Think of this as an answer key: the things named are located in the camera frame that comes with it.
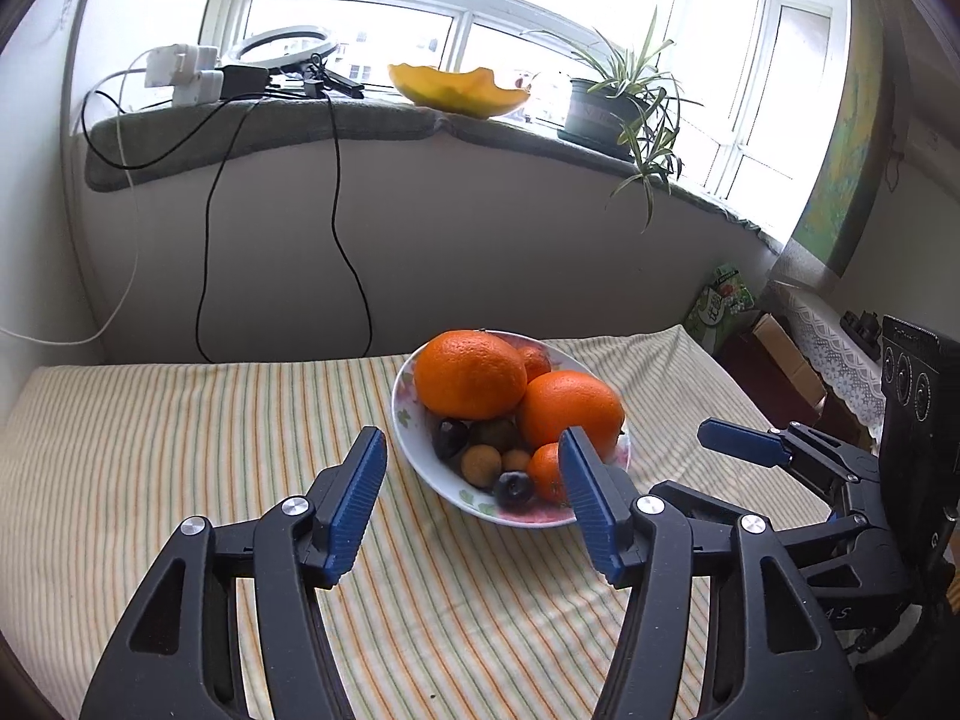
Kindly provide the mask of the brown kiwi fruit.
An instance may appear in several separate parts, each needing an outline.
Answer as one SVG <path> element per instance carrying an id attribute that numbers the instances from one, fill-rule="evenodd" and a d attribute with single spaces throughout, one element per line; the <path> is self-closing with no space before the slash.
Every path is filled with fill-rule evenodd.
<path id="1" fill-rule="evenodd" d="M 519 434 L 516 422 L 509 418 L 474 421 L 470 425 L 470 444 L 489 445 L 505 454 L 509 450 L 521 449 L 523 438 Z"/>

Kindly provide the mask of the small mandarin with stem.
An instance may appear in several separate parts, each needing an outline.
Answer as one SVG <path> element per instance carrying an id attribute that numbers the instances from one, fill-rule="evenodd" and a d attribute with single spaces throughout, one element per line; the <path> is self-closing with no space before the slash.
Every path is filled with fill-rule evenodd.
<path id="1" fill-rule="evenodd" d="M 553 505 L 568 504 L 556 442 L 535 450 L 527 464 L 526 473 L 534 486 L 534 494 L 540 500 Z"/>

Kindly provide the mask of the dark purple plum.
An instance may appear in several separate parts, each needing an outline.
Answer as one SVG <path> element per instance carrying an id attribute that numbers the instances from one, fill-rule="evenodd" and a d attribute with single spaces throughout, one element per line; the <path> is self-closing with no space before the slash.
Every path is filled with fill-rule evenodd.
<path id="1" fill-rule="evenodd" d="M 449 463 L 469 447 L 470 426 L 460 419 L 440 419 L 433 427 L 431 445 L 439 460 Z"/>

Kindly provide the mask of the striped tablecloth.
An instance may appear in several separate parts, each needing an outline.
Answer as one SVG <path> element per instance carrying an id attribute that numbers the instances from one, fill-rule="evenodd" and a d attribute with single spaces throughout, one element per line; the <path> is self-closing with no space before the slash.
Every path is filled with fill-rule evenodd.
<path id="1" fill-rule="evenodd" d="M 673 479 L 766 515 L 823 520 L 788 475 L 709 452 L 708 418 L 765 418 L 680 328 L 569 340 L 619 392 L 636 486 Z M 389 427 L 400 359 L 49 367 L 2 431 L 2 631 L 76 717 L 128 600 L 172 530 L 256 518 L 308 488 L 364 426 Z M 586 718 L 626 598 L 573 527 L 498 527 L 389 461 L 352 572 L 319 600 L 363 718 Z"/>

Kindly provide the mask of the white lace cloth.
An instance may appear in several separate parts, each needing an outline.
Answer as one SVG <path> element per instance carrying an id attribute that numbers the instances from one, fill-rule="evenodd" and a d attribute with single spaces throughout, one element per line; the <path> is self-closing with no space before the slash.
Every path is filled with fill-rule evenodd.
<path id="1" fill-rule="evenodd" d="M 820 296 L 784 281 L 771 281 L 770 289 L 799 351 L 878 444 L 885 395 L 877 362 L 844 332 L 841 317 Z"/>

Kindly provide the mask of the black power adapter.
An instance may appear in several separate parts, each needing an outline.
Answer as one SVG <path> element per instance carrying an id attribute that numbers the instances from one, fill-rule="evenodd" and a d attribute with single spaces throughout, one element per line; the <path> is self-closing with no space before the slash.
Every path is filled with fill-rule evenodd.
<path id="1" fill-rule="evenodd" d="M 252 65 L 227 65 L 221 69 L 220 99 L 258 98 L 267 91 L 270 83 L 270 71 L 267 68 Z"/>

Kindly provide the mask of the white power strip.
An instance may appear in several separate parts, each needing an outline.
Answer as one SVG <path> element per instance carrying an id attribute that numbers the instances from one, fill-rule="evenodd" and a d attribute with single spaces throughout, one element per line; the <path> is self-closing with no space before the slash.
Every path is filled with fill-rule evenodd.
<path id="1" fill-rule="evenodd" d="M 171 44 L 146 54 L 145 86 L 171 88 L 174 107 L 216 103 L 224 75 L 217 67 L 220 49 L 199 44 Z"/>

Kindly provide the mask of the yellow bowl on sill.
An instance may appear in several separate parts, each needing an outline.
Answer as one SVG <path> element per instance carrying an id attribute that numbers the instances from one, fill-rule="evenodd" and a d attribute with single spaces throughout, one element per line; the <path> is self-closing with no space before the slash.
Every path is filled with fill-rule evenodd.
<path id="1" fill-rule="evenodd" d="M 493 119 L 526 104 L 530 93 L 524 88 L 501 88 L 493 71 L 441 71 L 424 65 L 398 64 L 389 67 L 394 88 L 413 104 L 441 112 Z"/>

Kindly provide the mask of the large round orange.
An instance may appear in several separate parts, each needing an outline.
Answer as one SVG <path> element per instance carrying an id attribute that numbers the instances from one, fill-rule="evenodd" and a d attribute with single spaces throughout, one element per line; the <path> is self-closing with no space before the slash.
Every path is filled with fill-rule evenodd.
<path id="1" fill-rule="evenodd" d="M 416 353 L 413 378 L 427 410 L 469 421 L 507 415 L 527 388 L 519 351 L 480 330 L 451 330 L 428 341 Z"/>

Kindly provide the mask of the floral white plate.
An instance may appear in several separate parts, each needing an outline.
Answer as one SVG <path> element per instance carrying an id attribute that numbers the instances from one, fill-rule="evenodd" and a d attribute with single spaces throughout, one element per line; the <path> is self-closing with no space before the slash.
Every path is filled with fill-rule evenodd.
<path id="1" fill-rule="evenodd" d="M 544 351 L 550 359 L 553 371 L 579 371 L 591 376 L 594 374 L 592 369 L 584 366 L 586 358 L 583 358 L 583 355 L 576 353 L 571 356 L 553 341 L 540 341 L 506 330 L 490 330 L 490 333 L 517 348 L 528 346 Z M 433 429 L 439 418 L 423 406 L 415 385 L 415 366 L 425 346 L 427 344 L 423 343 L 420 348 L 412 351 L 398 369 L 391 401 L 392 426 L 397 434 L 398 451 L 420 476 L 421 481 L 457 509 L 501 527 L 543 530 L 576 523 L 573 509 L 564 505 L 548 504 L 540 499 L 533 500 L 525 509 L 517 509 L 516 512 L 503 509 L 494 499 L 493 493 L 475 488 L 460 476 L 459 458 L 454 463 L 452 458 L 443 460 L 436 455 L 433 449 Z M 635 442 L 631 438 L 628 421 L 625 421 L 617 444 L 604 457 L 604 461 L 607 465 L 630 470 L 631 462 L 635 458 Z"/>

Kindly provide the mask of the green printed bag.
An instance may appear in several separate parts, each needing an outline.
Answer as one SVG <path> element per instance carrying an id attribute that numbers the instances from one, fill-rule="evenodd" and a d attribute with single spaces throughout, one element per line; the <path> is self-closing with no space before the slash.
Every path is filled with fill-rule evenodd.
<path id="1" fill-rule="evenodd" d="M 714 355 L 736 330 L 737 323 L 754 310 L 754 293 L 739 269 L 721 263 L 704 282 L 682 325 L 706 353 Z"/>

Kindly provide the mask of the large oval orange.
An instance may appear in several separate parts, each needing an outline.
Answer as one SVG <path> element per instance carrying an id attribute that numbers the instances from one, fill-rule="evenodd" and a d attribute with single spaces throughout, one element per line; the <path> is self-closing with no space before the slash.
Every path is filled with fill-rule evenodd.
<path id="1" fill-rule="evenodd" d="M 516 411 L 517 427 L 532 449 L 558 442 L 568 427 L 581 427 L 597 454 L 612 454 L 625 422 L 619 395 L 586 372 L 555 371 L 527 386 Z"/>

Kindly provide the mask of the small brown longan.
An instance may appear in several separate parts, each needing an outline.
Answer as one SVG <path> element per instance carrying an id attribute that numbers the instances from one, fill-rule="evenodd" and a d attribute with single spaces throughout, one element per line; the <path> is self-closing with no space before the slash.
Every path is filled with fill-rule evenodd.
<path id="1" fill-rule="evenodd" d="M 491 489 L 503 473 L 501 454 L 493 445 L 471 445 L 460 459 L 460 474 L 478 489 Z"/>

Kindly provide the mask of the cardboard box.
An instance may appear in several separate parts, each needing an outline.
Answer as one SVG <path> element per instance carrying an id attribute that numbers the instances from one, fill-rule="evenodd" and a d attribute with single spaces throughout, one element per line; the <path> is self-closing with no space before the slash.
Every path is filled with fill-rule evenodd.
<path id="1" fill-rule="evenodd" d="M 827 396 L 817 371 L 794 344 L 788 332 L 771 314 L 763 314 L 752 328 L 752 335 L 788 378 L 796 392 L 811 408 L 822 405 Z"/>

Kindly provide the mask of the brown round fruit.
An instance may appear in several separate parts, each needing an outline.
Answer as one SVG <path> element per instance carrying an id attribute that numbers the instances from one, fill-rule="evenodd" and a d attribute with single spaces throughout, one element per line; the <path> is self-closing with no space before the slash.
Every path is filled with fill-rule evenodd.
<path id="1" fill-rule="evenodd" d="M 511 449 L 501 455 L 501 470 L 505 473 L 525 473 L 532 455 L 523 449 Z"/>

